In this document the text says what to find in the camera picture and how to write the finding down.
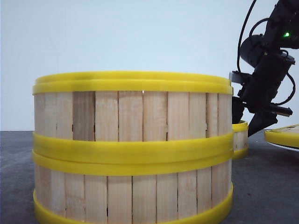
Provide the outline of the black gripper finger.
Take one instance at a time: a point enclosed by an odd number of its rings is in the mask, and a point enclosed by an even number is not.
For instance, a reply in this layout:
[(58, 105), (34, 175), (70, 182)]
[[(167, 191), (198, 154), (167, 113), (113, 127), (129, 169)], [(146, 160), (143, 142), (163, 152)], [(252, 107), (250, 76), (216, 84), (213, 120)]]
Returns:
[(275, 112), (260, 111), (255, 113), (249, 124), (248, 137), (273, 124), (276, 124), (277, 122), (277, 114)]
[(239, 97), (232, 97), (232, 123), (239, 123), (244, 111), (244, 103)]

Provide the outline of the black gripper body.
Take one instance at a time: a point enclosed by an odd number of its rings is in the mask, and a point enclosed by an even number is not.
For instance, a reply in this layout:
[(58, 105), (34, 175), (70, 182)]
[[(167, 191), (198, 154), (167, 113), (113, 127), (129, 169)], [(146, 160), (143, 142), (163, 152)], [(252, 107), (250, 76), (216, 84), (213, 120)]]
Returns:
[(250, 113), (260, 111), (276, 112), (279, 115), (292, 115), (291, 109), (280, 107), (271, 101), (276, 97), (278, 89), (287, 75), (295, 59), (280, 51), (263, 55), (252, 74), (232, 71), (229, 79), (242, 85), (238, 96)]

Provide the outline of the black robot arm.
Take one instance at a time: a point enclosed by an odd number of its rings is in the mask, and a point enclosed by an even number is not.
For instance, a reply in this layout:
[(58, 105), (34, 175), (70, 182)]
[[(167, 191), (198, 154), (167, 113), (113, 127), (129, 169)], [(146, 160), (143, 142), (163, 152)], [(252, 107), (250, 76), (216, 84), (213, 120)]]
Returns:
[(274, 6), (268, 18), (259, 20), (250, 30), (246, 40), (239, 40), (237, 58), (243, 59), (254, 68), (254, 72), (243, 73), (238, 68), (229, 74), (233, 83), (242, 88), (232, 98), (232, 122), (238, 124), (244, 109), (254, 114), (249, 123), (248, 136), (277, 123), (277, 115), (292, 115), (290, 108), (282, 105), (289, 102), (295, 94), (292, 88), (290, 96), (280, 103), (272, 100), (285, 77), (294, 83), (289, 69), (295, 59), (287, 48), (299, 47), (299, 2), (280, 0)]

